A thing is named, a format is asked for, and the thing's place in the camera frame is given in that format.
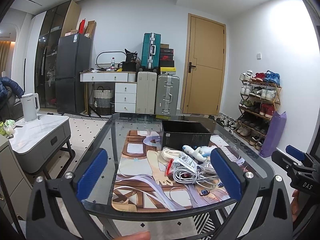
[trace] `wicker basket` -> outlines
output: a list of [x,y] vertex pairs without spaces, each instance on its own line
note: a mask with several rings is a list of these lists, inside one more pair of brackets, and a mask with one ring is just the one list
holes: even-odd
[[104,90],[102,86],[97,88],[97,90],[93,91],[93,103],[96,111],[100,115],[111,115],[111,104],[114,98],[113,90]]

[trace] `blue gripper pad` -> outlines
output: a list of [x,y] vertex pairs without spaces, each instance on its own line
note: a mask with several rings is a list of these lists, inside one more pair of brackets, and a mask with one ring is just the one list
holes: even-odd
[[76,197],[83,200],[89,197],[94,185],[98,181],[102,171],[108,163],[108,154],[105,149],[99,149],[95,159],[89,164],[86,171],[77,183]]
[[285,152],[291,155],[293,158],[296,158],[298,161],[302,162],[305,159],[304,153],[291,145],[288,145],[285,148]]
[[229,164],[235,164],[236,167],[234,168],[238,168],[239,170],[240,168],[236,163],[232,163],[229,159],[226,161],[224,157],[228,158],[220,148],[215,148],[211,151],[210,162],[217,172],[217,175],[221,179],[229,196],[237,201],[240,201],[242,197],[241,181],[230,168]]

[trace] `desk mat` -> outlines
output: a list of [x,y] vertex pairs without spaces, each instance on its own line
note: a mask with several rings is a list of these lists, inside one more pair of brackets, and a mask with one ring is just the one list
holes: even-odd
[[[231,161],[240,156],[219,135],[213,134],[209,147],[220,147]],[[207,190],[199,185],[184,185],[166,176],[157,132],[130,130],[114,183],[112,207],[122,212],[173,212],[216,204],[230,199],[223,184]],[[243,161],[245,172],[252,168]]]

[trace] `white drawer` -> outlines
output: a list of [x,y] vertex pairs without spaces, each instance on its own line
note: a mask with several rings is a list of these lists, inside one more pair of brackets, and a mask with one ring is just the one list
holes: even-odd
[[115,103],[136,103],[136,94],[115,93]]
[[105,73],[84,73],[83,74],[83,82],[99,82],[104,81]]
[[137,84],[132,83],[116,83],[116,93],[128,93],[136,94],[137,93]]
[[128,81],[128,73],[121,72],[107,72],[105,73],[106,80],[105,81],[113,81],[113,82],[127,82]]
[[119,113],[135,113],[136,104],[115,103],[115,111]]

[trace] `small bottle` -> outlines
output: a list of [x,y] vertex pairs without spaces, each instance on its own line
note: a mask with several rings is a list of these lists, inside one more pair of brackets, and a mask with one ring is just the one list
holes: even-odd
[[113,57],[111,60],[111,70],[115,70],[115,58]]

